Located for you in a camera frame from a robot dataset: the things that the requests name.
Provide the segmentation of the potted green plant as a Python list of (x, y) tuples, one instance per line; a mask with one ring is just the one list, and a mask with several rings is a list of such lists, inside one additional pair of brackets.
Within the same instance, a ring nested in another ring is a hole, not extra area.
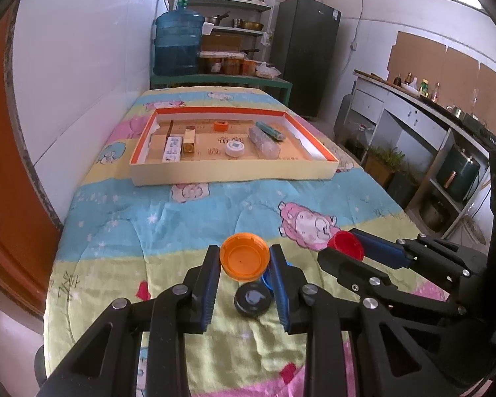
[(401, 167), (404, 158), (405, 154), (396, 147), (385, 149), (371, 146), (366, 153), (364, 170), (382, 188), (386, 188)]

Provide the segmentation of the gold lighter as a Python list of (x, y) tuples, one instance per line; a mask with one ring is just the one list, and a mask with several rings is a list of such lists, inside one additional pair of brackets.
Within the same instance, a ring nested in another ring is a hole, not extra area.
[(196, 129), (186, 128), (183, 138), (183, 152), (184, 154), (194, 154), (196, 142)]

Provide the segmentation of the white kitchen counter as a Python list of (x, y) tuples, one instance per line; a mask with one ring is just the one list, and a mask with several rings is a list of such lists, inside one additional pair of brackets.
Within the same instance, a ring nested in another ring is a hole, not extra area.
[(489, 153), (461, 124), (416, 96), (364, 74), (341, 102), (335, 138), (364, 167), (371, 146), (405, 154), (386, 187), (427, 234), (487, 246)]

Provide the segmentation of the teal patterned lighter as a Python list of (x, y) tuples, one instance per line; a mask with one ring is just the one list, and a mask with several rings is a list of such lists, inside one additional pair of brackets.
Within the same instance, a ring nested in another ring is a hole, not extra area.
[(263, 133), (267, 134), (268, 137), (272, 138), (275, 142), (283, 142), (286, 140), (286, 137), (284, 134), (281, 133), (281, 131), (278, 131), (278, 129), (271, 127), (270, 125), (262, 122), (262, 121), (257, 121), (255, 125), (262, 130)]

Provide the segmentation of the clear glitter lighter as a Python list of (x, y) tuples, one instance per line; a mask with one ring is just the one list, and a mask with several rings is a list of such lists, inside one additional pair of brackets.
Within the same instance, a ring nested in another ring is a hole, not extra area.
[(278, 159), (280, 148), (272, 138), (265, 134), (258, 126), (252, 126), (248, 130), (248, 138), (255, 145), (259, 155), (265, 159)]

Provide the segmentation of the blue bottle cap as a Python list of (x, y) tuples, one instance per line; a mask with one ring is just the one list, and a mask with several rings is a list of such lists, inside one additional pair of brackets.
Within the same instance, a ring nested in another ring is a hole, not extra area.
[(277, 287), (281, 292), (285, 292), (285, 275), (286, 273), (283, 270), (274, 266), (274, 264), (270, 262), (267, 269), (263, 273), (261, 280), (271, 294), (275, 293), (274, 284), (277, 284)]

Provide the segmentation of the black bottle cap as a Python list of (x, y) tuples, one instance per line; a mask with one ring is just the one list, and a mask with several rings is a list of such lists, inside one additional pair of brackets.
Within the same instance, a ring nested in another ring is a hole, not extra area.
[(264, 315), (273, 301), (272, 293), (261, 282), (246, 282), (234, 295), (234, 307), (241, 316), (257, 318)]

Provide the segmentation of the plain orange bottle cap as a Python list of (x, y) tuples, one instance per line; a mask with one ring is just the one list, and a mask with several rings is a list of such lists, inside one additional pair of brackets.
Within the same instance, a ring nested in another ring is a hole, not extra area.
[(230, 278), (238, 282), (253, 282), (262, 277), (269, 265), (269, 247), (253, 233), (237, 233), (224, 241), (219, 258)]

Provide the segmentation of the white Hello Kitty lighter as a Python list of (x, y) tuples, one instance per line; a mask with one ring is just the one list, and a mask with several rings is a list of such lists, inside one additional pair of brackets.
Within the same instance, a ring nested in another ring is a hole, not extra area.
[(179, 135), (171, 135), (166, 139), (162, 162), (178, 162), (181, 159), (183, 138)]

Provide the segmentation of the dark green refrigerator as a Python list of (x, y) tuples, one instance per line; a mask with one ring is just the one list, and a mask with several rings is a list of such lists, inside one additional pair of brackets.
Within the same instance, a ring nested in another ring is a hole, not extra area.
[(279, 4), (269, 61), (292, 83), (290, 110), (316, 118), (328, 80), (341, 12), (316, 0)]

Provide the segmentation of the orange rimmed cardboard tray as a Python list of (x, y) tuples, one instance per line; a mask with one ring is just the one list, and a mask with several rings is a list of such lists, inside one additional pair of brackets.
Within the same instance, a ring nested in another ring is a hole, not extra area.
[(288, 111), (220, 107), (155, 110), (130, 161), (137, 186), (330, 179), (339, 165)]

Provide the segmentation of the orange cap with black label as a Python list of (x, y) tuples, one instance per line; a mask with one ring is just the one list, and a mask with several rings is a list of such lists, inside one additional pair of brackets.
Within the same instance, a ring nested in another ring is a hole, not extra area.
[(229, 124), (227, 121), (218, 120), (213, 123), (213, 129), (215, 132), (226, 132), (228, 131), (228, 128)]

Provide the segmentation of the red bottle cap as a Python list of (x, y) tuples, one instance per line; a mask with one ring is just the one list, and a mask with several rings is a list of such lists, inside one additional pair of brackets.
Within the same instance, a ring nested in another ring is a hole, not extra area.
[(365, 250), (360, 240), (349, 231), (340, 230), (335, 233), (329, 240), (328, 247), (357, 261), (363, 261), (365, 258)]

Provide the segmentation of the brown wooden door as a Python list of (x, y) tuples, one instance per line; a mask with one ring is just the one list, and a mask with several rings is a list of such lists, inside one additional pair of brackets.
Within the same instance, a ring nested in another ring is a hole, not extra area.
[(11, 122), (7, 58), (18, 6), (10, 5), (0, 20), (0, 291), (30, 315), (42, 317), (61, 231), (32, 183)]

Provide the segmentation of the white QR code cap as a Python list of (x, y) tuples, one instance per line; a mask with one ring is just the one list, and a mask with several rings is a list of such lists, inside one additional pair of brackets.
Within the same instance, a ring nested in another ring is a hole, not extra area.
[(225, 154), (231, 158), (242, 157), (245, 153), (245, 146), (243, 142), (237, 140), (230, 140), (225, 146)]

